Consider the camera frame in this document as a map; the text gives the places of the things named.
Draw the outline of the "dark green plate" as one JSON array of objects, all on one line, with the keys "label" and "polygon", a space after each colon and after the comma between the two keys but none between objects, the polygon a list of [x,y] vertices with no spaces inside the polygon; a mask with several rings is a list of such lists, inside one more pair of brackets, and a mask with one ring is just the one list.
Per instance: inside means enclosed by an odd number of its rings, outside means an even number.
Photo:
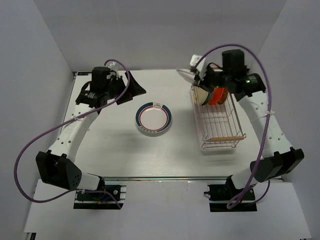
[{"label": "dark green plate", "polygon": [[209,92],[204,104],[205,105],[214,105],[214,101],[212,100],[213,96],[214,96],[214,92],[213,91]]}]

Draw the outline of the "white plate green red rim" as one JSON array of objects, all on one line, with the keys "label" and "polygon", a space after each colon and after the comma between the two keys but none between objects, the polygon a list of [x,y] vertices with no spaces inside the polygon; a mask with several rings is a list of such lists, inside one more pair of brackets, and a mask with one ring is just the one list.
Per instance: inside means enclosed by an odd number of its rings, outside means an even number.
[{"label": "white plate green red rim", "polygon": [[159,102],[148,102],[139,107],[134,120],[141,133],[155,137],[170,129],[173,116],[166,105]]}]

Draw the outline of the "cream plate with print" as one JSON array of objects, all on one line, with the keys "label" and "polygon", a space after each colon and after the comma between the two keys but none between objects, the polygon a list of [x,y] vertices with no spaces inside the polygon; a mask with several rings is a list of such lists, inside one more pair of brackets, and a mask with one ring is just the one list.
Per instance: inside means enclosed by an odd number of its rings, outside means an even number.
[{"label": "cream plate with print", "polygon": [[206,98],[208,96],[208,91],[202,89],[201,87],[195,86],[193,88],[193,94],[192,94],[192,98],[193,98],[193,103],[196,105],[200,105],[203,106],[205,105],[205,101]]}]

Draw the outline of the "plain white bowl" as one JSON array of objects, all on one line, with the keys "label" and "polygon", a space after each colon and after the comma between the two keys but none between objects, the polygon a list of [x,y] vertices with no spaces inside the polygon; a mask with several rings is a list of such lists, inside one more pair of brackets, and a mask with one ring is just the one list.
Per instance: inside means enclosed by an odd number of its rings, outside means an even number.
[{"label": "plain white bowl", "polygon": [[183,70],[183,69],[176,69],[175,70],[185,81],[187,81],[188,83],[190,83],[191,85],[194,84],[195,80],[194,77],[195,75],[192,72],[189,72],[187,70]]}]

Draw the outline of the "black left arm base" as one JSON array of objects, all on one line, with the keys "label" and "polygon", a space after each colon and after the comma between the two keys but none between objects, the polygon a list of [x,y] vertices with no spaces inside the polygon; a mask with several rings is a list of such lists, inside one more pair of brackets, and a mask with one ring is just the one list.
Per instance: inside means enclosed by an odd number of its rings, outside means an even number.
[{"label": "black left arm base", "polygon": [[127,183],[122,180],[100,181],[97,190],[78,188],[75,193],[75,210],[120,210],[126,199]]}]

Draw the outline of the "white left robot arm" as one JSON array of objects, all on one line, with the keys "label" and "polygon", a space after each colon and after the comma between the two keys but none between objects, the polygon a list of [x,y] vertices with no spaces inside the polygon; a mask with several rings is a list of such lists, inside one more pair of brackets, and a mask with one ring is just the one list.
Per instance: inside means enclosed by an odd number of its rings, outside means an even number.
[{"label": "white left robot arm", "polygon": [[36,158],[37,168],[43,183],[69,191],[88,190],[90,196],[99,200],[105,196],[106,187],[102,177],[83,172],[76,164],[78,149],[91,124],[97,119],[101,107],[115,100],[117,105],[146,94],[130,71],[125,72],[128,85],[112,67],[95,67],[91,80],[86,82],[75,100],[70,118],[57,140],[46,152],[40,151]]}]

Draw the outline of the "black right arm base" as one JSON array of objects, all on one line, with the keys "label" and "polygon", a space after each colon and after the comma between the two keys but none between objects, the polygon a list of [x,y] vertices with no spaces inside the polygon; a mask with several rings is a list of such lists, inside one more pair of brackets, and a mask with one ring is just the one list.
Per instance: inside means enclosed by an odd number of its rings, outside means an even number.
[{"label": "black right arm base", "polygon": [[227,208],[229,200],[241,192],[242,189],[236,189],[232,183],[231,177],[228,176],[223,184],[209,184],[208,190],[204,191],[203,194],[209,199],[211,213],[256,212],[256,197],[252,188],[244,194],[238,205],[232,209]]}]

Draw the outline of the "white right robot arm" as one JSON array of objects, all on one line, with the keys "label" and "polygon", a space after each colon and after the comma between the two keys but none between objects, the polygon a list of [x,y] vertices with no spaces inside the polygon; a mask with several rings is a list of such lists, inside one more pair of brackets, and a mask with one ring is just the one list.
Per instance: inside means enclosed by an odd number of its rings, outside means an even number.
[{"label": "white right robot arm", "polygon": [[236,200],[245,188],[290,173],[304,159],[303,150],[293,147],[271,110],[267,81],[249,73],[242,50],[224,51],[221,71],[213,70],[205,57],[197,55],[192,56],[190,66],[195,68],[195,86],[208,92],[226,88],[234,95],[259,140],[257,159],[227,178],[225,192],[229,198]]}]

